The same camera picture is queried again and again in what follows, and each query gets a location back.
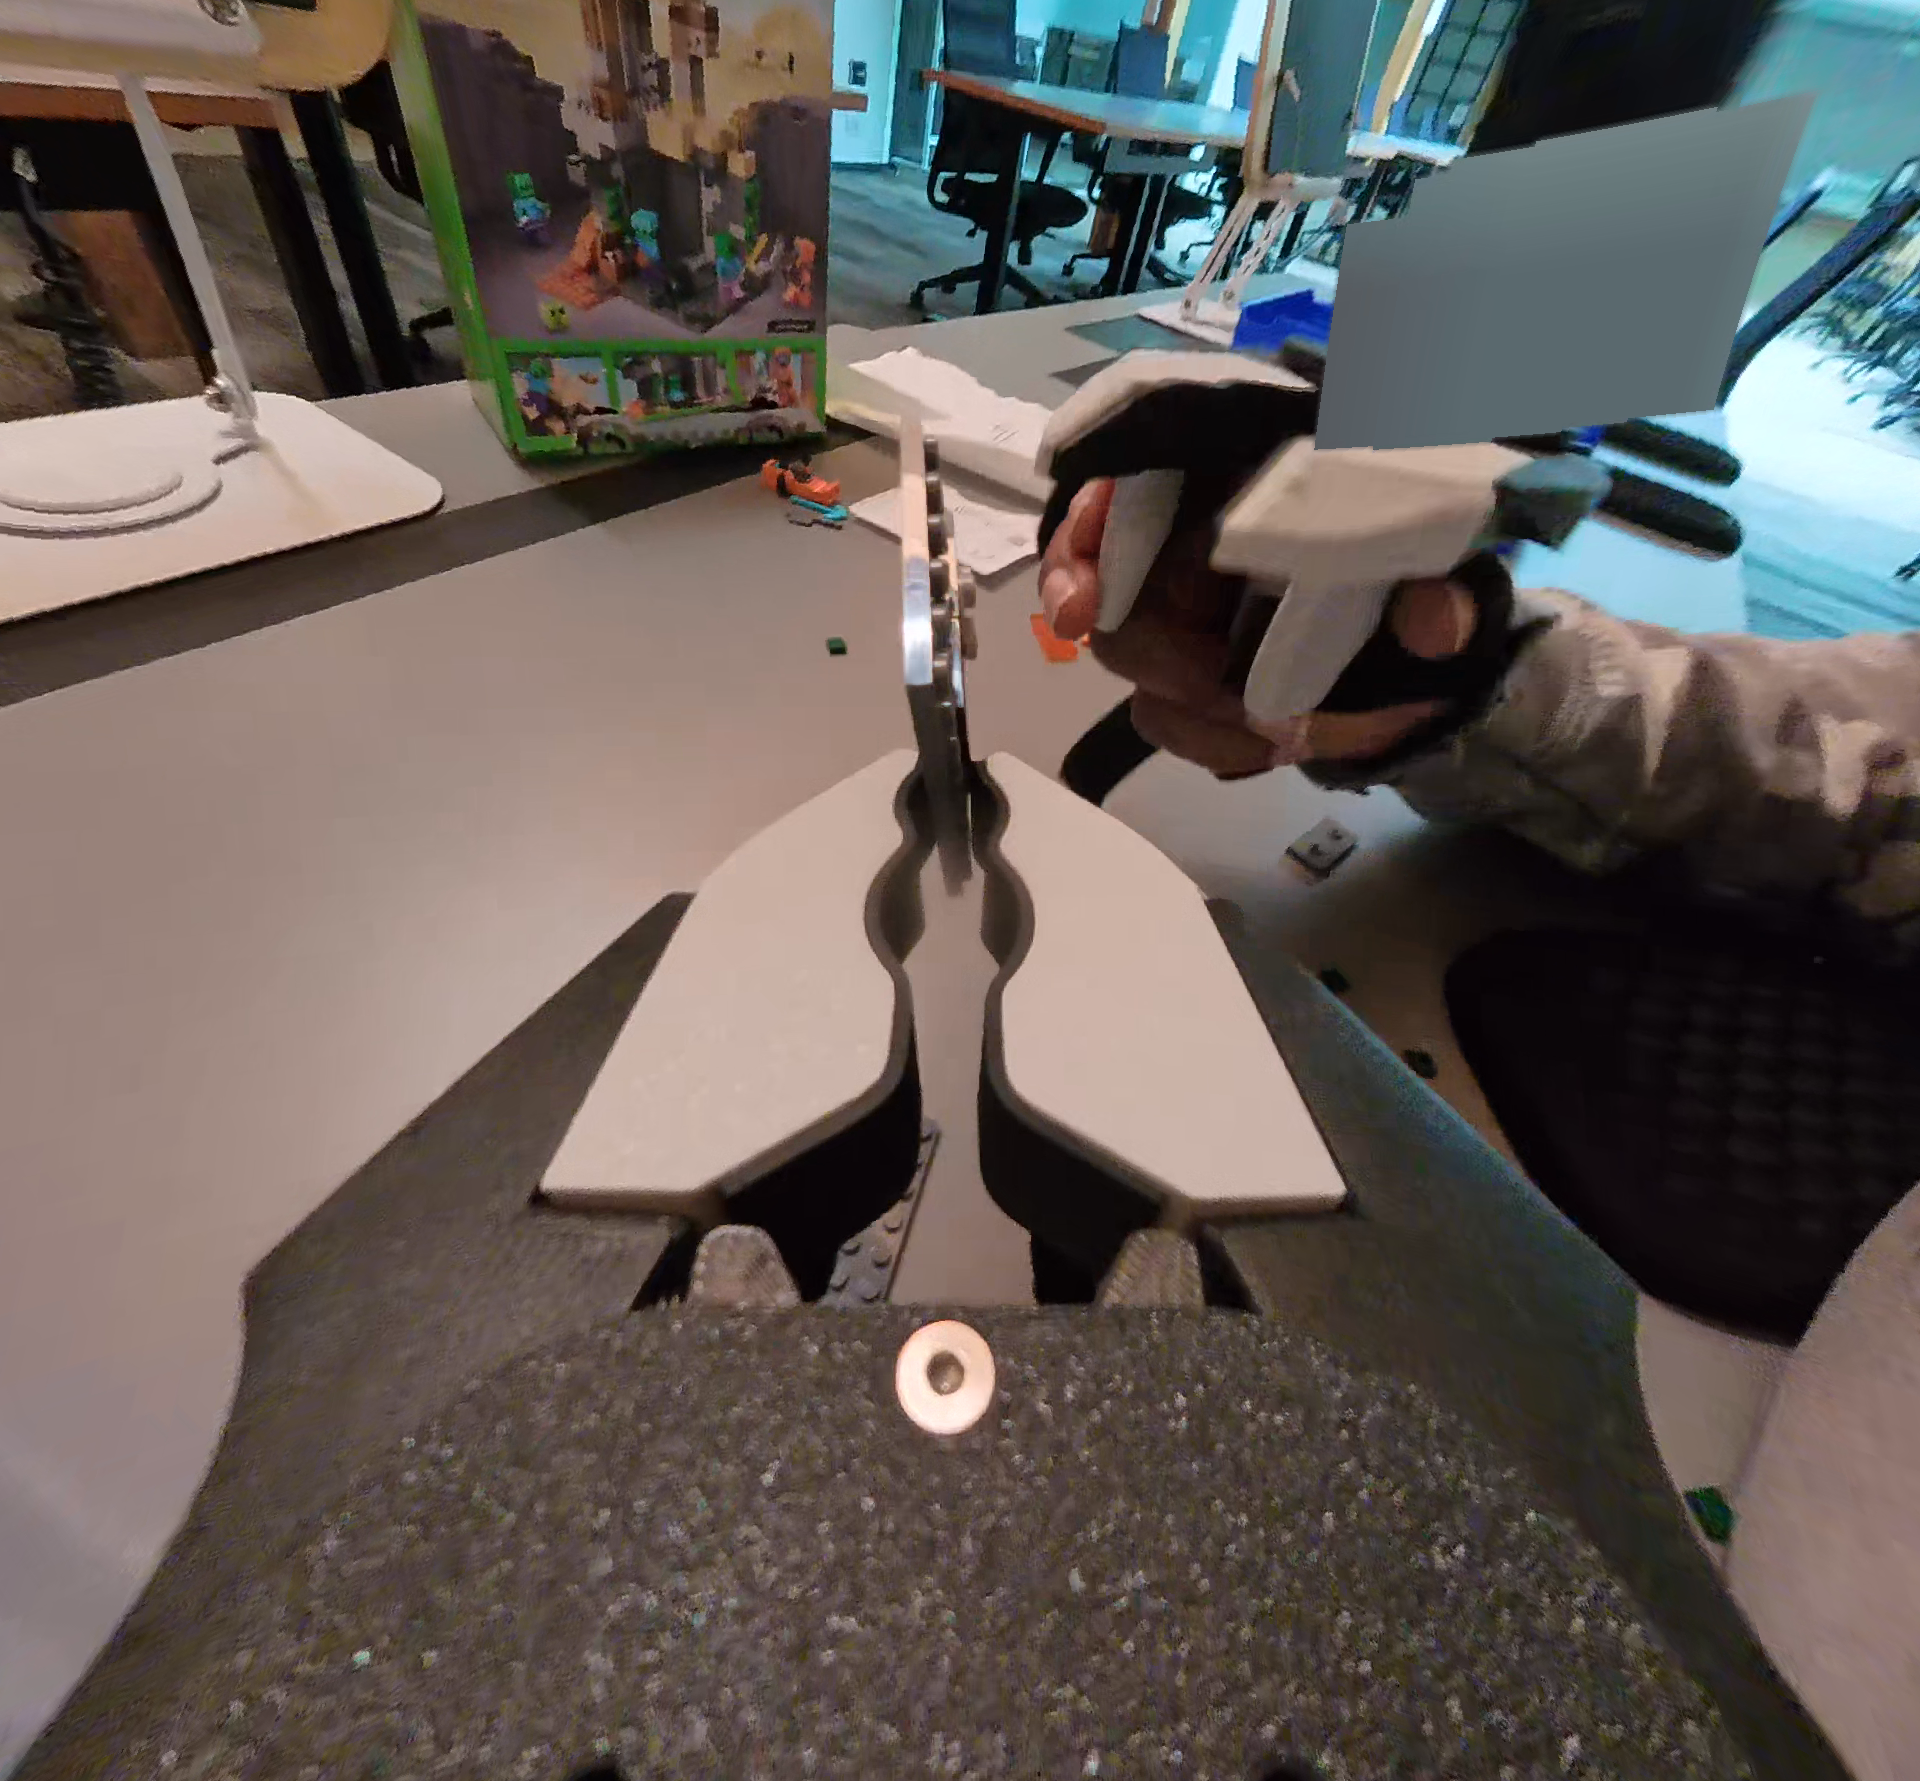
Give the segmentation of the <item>brown-edged office desk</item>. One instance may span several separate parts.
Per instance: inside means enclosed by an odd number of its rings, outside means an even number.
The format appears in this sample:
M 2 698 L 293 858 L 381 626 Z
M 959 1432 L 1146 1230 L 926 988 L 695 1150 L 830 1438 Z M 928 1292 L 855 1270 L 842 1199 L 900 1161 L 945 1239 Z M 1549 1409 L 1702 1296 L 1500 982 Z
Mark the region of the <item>brown-edged office desk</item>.
M 970 75 L 949 67 L 924 67 L 921 82 L 942 91 L 942 103 L 966 98 L 995 138 L 995 161 L 986 177 L 984 255 L 975 268 L 975 316 L 994 316 L 1007 284 L 1028 307 L 1047 304 L 1032 281 L 1011 268 L 1016 215 L 1025 192 L 1022 164 L 1032 131 L 1105 138 L 1119 146 L 1144 143 L 1146 155 L 1122 165 L 1119 178 L 1139 181 L 1139 200 L 1119 252 L 1109 258 L 1101 294 L 1132 294 L 1146 273 L 1153 232 L 1163 221 L 1171 181 L 1206 164 L 1211 152 L 1253 152 L 1257 131 L 1250 112 L 1211 108 L 1173 98 L 1132 98 L 1093 88 L 1061 88 Z

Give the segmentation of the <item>white instruction sheet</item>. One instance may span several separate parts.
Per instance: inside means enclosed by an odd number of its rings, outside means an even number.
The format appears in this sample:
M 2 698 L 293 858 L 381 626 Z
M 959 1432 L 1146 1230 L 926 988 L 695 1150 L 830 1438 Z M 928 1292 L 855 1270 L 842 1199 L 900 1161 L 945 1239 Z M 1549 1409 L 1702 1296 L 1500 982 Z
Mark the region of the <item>white instruction sheet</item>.
M 946 488 L 945 512 L 955 557 L 975 579 L 995 579 L 1041 554 L 1041 512 L 1032 506 L 972 499 L 959 488 Z

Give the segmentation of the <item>person's right hand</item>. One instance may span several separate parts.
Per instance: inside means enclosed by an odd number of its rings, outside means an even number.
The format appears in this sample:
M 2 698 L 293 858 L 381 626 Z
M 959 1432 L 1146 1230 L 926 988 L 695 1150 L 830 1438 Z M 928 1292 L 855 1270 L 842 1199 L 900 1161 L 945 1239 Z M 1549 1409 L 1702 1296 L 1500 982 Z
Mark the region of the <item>person's right hand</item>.
M 1241 591 L 1173 535 L 1114 634 L 1097 631 L 1097 560 L 1114 480 L 1056 492 L 1041 520 L 1041 608 L 1051 635 L 1088 641 L 1131 688 L 1127 717 L 1153 748 L 1222 782 L 1299 766 L 1326 786 L 1381 786 L 1493 712 L 1545 618 L 1519 605 L 1508 568 L 1474 555 L 1439 579 L 1398 583 L 1367 643 L 1308 712 L 1261 721 L 1244 708 L 1230 631 Z

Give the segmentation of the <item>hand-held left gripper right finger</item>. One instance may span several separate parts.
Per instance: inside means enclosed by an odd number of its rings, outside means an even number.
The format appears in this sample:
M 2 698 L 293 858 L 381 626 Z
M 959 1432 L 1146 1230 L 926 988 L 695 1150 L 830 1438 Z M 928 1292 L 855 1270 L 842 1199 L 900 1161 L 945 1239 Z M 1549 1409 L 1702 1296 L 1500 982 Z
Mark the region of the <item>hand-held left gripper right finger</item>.
M 999 751 L 977 766 L 986 1194 L 1043 1307 L 1087 1307 L 1140 1231 L 1333 1216 L 1350 1188 L 1206 892 Z

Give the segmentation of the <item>grey lego baseplate build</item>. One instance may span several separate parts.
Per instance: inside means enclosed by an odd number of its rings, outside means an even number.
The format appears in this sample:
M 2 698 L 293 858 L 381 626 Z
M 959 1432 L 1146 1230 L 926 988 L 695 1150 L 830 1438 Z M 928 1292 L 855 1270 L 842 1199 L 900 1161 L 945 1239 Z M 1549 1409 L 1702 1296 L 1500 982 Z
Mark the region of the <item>grey lego baseplate build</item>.
M 892 1299 L 904 1247 L 908 1245 L 912 1227 L 919 1216 L 939 1138 L 939 1123 L 924 1121 L 919 1159 L 908 1186 L 892 1207 L 842 1245 L 829 1276 L 829 1289 L 822 1292 L 822 1307 L 861 1309 L 886 1307 Z

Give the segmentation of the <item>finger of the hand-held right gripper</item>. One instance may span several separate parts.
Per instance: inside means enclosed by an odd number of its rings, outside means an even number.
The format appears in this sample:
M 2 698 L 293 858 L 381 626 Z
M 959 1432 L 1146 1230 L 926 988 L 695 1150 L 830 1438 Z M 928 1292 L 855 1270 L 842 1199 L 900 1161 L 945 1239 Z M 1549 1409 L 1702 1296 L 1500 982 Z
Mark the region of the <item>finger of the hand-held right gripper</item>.
M 1173 475 L 1186 512 L 1226 510 L 1319 426 L 1315 386 L 1247 355 L 1136 351 L 1105 364 L 1041 435 L 1051 503 L 1091 480 Z
M 1114 635 L 1186 521 L 1184 472 L 1117 475 L 1097 550 L 1097 635 Z

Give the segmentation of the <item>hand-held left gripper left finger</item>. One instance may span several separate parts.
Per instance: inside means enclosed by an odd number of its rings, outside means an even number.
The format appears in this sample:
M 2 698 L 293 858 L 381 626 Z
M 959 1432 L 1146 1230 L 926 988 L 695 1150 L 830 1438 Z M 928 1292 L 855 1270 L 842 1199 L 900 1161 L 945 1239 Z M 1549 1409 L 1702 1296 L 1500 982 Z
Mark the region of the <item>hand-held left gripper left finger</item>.
M 550 1208 L 753 1227 L 829 1293 L 921 1161 L 913 777 L 882 755 L 706 876 L 542 1170 Z

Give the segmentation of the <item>white crumpled paper bag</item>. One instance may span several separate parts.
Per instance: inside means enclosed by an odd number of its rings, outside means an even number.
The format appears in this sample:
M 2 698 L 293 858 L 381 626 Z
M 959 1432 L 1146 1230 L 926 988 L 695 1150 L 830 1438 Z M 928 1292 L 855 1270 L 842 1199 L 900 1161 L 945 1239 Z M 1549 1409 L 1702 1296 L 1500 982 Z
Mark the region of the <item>white crumpled paper bag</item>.
M 855 360 L 829 355 L 829 419 L 899 439 L 905 423 L 933 445 L 942 470 L 972 475 L 1029 503 L 1043 503 L 1053 484 L 1041 472 L 1041 439 L 1053 410 L 1001 395 L 967 370 L 924 355 L 855 348 Z

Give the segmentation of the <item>white stand base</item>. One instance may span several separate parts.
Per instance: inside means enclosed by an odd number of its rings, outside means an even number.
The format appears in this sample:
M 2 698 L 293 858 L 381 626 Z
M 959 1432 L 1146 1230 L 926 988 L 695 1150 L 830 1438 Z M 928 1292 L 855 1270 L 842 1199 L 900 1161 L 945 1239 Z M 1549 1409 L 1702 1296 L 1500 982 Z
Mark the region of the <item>white stand base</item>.
M 197 401 L 2 426 L 4 626 L 426 520 L 444 503 L 434 475 L 371 436 L 253 388 L 146 86 L 131 72 L 115 86 L 210 328 L 215 377 Z

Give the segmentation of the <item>colourful lego box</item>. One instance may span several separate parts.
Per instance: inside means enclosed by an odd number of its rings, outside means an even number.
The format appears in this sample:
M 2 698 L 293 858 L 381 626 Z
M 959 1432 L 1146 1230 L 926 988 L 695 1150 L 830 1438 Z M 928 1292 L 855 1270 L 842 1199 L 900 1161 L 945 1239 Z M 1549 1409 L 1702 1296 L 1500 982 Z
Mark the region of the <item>colourful lego box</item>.
M 825 428 L 834 0 L 395 0 L 468 388 L 515 459 Z

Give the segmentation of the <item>person's right forearm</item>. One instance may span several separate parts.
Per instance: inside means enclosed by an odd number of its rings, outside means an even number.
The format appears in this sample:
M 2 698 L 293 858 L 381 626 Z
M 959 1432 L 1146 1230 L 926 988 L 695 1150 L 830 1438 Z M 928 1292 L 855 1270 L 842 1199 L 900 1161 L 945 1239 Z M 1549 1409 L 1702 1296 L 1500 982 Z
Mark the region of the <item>person's right forearm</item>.
M 1517 634 L 1490 710 L 1392 777 L 1410 808 L 1915 946 L 1913 631 L 1691 635 L 1522 591 Z

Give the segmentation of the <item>black chair backrest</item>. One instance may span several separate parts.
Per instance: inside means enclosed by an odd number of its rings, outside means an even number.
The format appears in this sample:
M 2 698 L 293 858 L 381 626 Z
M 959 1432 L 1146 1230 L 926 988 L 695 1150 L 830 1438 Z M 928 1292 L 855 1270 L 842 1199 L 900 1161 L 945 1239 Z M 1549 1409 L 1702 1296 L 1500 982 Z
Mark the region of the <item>black chair backrest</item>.
M 1524 0 L 1469 155 L 1724 106 L 1777 0 Z

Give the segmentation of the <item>large dark grey lego plate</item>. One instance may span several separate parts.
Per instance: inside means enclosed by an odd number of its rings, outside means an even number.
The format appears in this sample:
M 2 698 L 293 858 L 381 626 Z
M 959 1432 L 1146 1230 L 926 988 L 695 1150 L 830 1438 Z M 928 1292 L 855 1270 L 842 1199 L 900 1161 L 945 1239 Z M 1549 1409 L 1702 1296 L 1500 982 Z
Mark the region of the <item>large dark grey lego plate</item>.
M 899 542 L 904 692 L 924 827 L 946 893 L 959 896 L 975 872 L 981 804 L 967 723 L 975 583 L 957 550 L 939 445 L 919 419 L 904 421 L 899 436 Z

